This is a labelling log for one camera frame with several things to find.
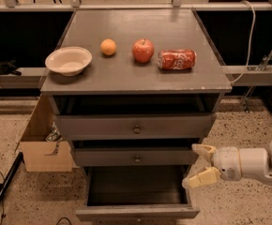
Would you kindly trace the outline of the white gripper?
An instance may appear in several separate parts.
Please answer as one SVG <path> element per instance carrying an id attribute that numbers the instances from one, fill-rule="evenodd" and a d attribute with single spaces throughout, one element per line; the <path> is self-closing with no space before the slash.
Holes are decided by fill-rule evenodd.
<path id="1" fill-rule="evenodd" d="M 236 147 L 221 147 L 194 143 L 192 150 L 206 162 L 216 167 L 205 167 L 198 172 L 187 175 L 182 180 L 183 188 L 198 188 L 217 183 L 220 178 L 225 181 L 239 181 L 241 166 L 239 151 Z"/>

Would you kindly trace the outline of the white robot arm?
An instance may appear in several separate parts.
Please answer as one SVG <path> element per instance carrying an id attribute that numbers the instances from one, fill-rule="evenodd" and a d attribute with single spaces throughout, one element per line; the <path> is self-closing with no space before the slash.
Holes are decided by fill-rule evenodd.
<path id="1" fill-rule="evenodd" d="M 254 179 L 272 186 L 272 141 L 264 148 L 236 148 L 195 143 L 192 150 L 210 164 L 182 180 L 183 188 L 198 188 L 219 180 Z"/>

